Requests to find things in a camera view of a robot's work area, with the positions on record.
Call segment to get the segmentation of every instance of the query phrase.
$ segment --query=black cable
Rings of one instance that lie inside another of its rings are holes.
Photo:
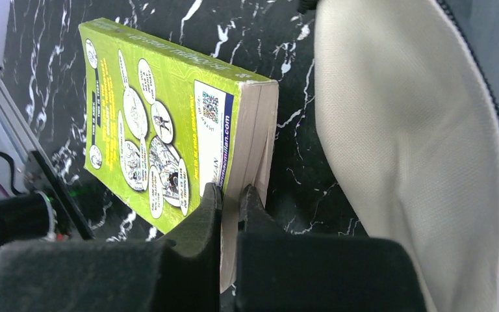
[[[0,151],[0,158],[6,160],[10,167],[10,190],[14,195],[22,194],[22,192],[14,187],[14,172],[16,171],[16,167],[14,166],[14,159],[9,154],[3,153],[2,151]]]

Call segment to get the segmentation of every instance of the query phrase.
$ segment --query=white fabric bag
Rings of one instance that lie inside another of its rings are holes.
[[[398,241],[428,311],[499,311],[499,116],[434,0],[321,0],[317,131],[371,237]]]

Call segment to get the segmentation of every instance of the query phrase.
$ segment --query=qr code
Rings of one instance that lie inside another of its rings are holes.
[[[206,92],[203,95],[203,115],[212,120],[214,123],[219,123],[219,99]]]

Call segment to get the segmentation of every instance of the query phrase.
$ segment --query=speech bubble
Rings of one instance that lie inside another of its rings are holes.
[[[181,161],[179,161],[178,185],[181,212],[183,213],[183,216],[186,216],[186,214],[188,213],[188,204],[190,202],[190,191],[188,189],[188,173],[186,172],[184,159],[181,159]]]
[[[150,166],[156,166],[158,171],[179,166],[180,157],[175,148],[171,144],[163,143],[158,136],[154,136],[150,141],[149,153]]]
[[[173,122],[167,108],[156,100],[150,108],[150,116],[152,116],[152,125],[160,140],[165,144],[173,142]]]
[[[142,188],[146,190],[148,187],[148,152],[144,138],[140,139],[140,174],[142,176]]]
[[[92,145],[89,149],[89,160],[93,168],[100,169],[100,166],[102,166],[102,153],[98,146]]]
[[[140,164],[140,151],[135,143],[126,140],[123,143],[123,153],[120,155],[123,178],[133,189],[142,191],[142,173]]]
[[[95,70],[98,65],[98,56],[96,55],[96,49],[90,39],[85,40],[85,49],[87,50],[89,65]]]
[[[140,97],[131,87],[123,92],[123,113],[129,130],[137,139],[146,137],[148,120]]]
[[[153,103],[156,100],[156,82],[150,65],[144,58],[138,61],[138,83],[146,101]]]
[[[148,196],[150,197],[150,214],[152,215],[152,218],[158,219],[163,212],[163,189],[158,168],[155,166],[150,167],[148,180],[150,184],[148,192]]]
[[[125,68],[125,60],[123,59],[123,53],[121,50],[118,50],[118,59],[120,62],[120,73],[122,75],[123,87],[129,87],[129,78],[127,77],[127,68]]]

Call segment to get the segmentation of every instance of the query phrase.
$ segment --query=cartoon illustration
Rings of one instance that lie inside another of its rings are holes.
[[[102,166],[102,153],[98,146],[92,145],[89,149],[89,160],[93,168],[100,169]]]
[[[148,120],[144,105],[133,88],[127,87],[123,92],[123,111],[125,121],[135,138],[141,139],[148,132]]]
[[[168,124],[171,123],[170,120],[165,120],[165,119],[163,119],[162,116],[154,116],[154,123],[156,125],[158,125],[159,131],[160,131],[160,136],[163,135],[162,129],[165,129],[165,130],[171,132],[171,129],[168,128]]]
[[[123,177],[127,184],[134,190],[144,190],[140,152],[135,143],[128,140],[123,143],[121,165]]]
[[[159,181],[163,189],[164,199],[173,206],[180,206],[179,201],[179,156],[173,153],[162,140],[155,136],[150,141],[150,165],[158,170]]]
[[[155,101],[150,110],[152,115],[152,124],[158,137],[165,144],[173,142],[173,122],[166,107],[160,102]]]

